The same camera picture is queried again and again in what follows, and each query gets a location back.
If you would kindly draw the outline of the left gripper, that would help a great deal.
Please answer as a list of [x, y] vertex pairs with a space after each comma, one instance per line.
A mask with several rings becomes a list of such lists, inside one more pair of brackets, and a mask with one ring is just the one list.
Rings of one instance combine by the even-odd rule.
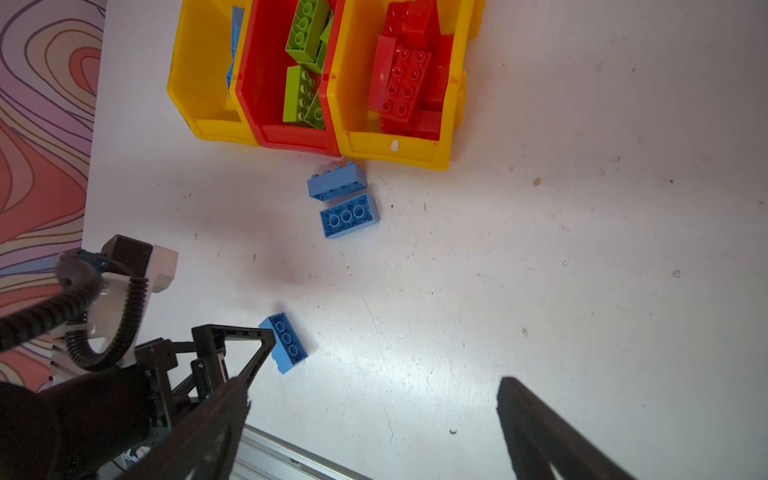
[[[231, 378], [249, 388], [276, 345], [274, 333], [262, 328], [208, 324], [191, 333], [197, 390], [217, 390]], [[2, 478], [91, 478], [131, 448], [158, 446], [206, 400], [176, 398], [167, 375], [176, 365], [175, 345], [156, 340], [128, 368], [82, 375], [41, 393], [2, 384]]]

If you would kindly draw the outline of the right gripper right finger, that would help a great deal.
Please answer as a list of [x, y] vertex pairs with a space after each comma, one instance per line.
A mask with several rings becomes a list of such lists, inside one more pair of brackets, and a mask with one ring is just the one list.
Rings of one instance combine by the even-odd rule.
[[501, 379], [497, 414], [518, 479], [631, 477], [514, 377]]

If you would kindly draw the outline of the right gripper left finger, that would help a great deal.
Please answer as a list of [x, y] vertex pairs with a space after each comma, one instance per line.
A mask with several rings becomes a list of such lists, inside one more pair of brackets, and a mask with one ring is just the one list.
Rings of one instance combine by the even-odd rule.
[[228, 479], [249, 409], [245, 380], [228, 380], [121, 477]]

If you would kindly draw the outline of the blue lego bottom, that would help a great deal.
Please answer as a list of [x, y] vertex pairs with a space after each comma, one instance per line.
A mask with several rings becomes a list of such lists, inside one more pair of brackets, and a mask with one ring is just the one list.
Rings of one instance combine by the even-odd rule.
[[271, 357], [281, 374], [286, 374], [308, 357], [307, 350], [285, 313], [267, 317], [258, 327], [272, 330], [274, 333], [276, 346]]

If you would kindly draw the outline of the blue lego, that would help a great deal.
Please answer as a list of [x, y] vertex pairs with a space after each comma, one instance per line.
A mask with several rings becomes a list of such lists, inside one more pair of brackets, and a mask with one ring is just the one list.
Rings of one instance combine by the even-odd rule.
[[308, 357], [307, 350], [285, 313], [267, 317], [258, 327], [272, 330], [274, 333], [276, 346], [271, 357], [281, 374], [286, 374]]
[[231, 10], [231, 30], [230, 30], [230, 54], [231, 62], [226, 74], [227, 89], [231, 88], [232, 77], [234, 74], [234, 64], [237, 56], [239, 40], [245, 9], [239, 6], [233, 6]]

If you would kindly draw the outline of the blue lego studs up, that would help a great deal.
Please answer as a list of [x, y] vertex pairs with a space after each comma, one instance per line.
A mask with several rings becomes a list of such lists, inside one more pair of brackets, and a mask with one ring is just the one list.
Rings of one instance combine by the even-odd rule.
[[307, 181], [308, 194], [311, 198], [322, 202], [367, 188], [364, 170], [354, 162], [336, 166], [322, 174], [313, 174]]

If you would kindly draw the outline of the blue lego underside up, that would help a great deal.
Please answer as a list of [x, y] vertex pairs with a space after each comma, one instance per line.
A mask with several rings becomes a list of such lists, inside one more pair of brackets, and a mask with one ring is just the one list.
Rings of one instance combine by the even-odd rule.
[[321, 211], [320, 218], [326, 239], [340, 238], [379, 222], [375, 200], [367, 193]]

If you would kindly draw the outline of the green lego side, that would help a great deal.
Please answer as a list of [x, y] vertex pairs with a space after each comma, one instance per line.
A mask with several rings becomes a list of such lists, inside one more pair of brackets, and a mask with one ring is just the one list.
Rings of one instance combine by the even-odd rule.
[[302, 122], [314, 96], [314, 77], [300, 65], [289, 67], [286, 73], [283, 121]]

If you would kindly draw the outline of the green lego square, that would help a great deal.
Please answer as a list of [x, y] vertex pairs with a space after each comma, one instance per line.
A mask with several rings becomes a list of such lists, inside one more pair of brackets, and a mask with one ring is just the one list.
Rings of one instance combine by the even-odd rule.
[[315, 61], [315, 67], [314, 67], [314, 72], [318, 75], [322, 74], [324, 70], [324, 64], [325, 64], [325, 59], [326, 59], [328, 48], [329, 48], [330, 34], [333, 27], [333, 21], [334, 21], [334, 12], [331, 11], [328, 16], [326, 25], [320, 35], [320, 47], [318, 50], [317, 58]]

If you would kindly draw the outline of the red lego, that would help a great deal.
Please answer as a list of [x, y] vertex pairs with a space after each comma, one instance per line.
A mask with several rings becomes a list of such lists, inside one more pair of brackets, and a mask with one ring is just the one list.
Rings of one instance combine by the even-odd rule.
[[367, 106], [370, 111], [380, 113], [387, 98], [389, 77], [397, 48], [394, 37], [378, 37]]
[[424, 50], [405, 47], [395, 50], [380, 111], [383, 131], [405, 130], [412, 124], [425, 93], [431, 57], [432, 54]]
[[398, 123], [389, 118], [380, 119], [383, 133], [390, 135], [421, 138], [432, 141], [440, 139], [442, 113], [429, 110], [415, 111], [408, 125]]
[[423, 110], [441, 112], [444, 105], [450, 74], [450, 62], [453, 46], [453, 34], [440, 37], [437, 47], [432, 51], [428, 69], [428, 82], [422, 99]]
[[392, 2], [388, 5], [382, 35], [410, 49], [434, 51], [441, 38], [435, 0]]

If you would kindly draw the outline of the green lego tall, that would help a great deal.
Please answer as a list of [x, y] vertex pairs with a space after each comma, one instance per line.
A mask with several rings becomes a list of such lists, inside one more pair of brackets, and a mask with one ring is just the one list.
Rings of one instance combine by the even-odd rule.
[[299, 0], [290, 26], [286, 52], [297, 63], [316, 61], [320, 36], [330, 12], [326, 0]]

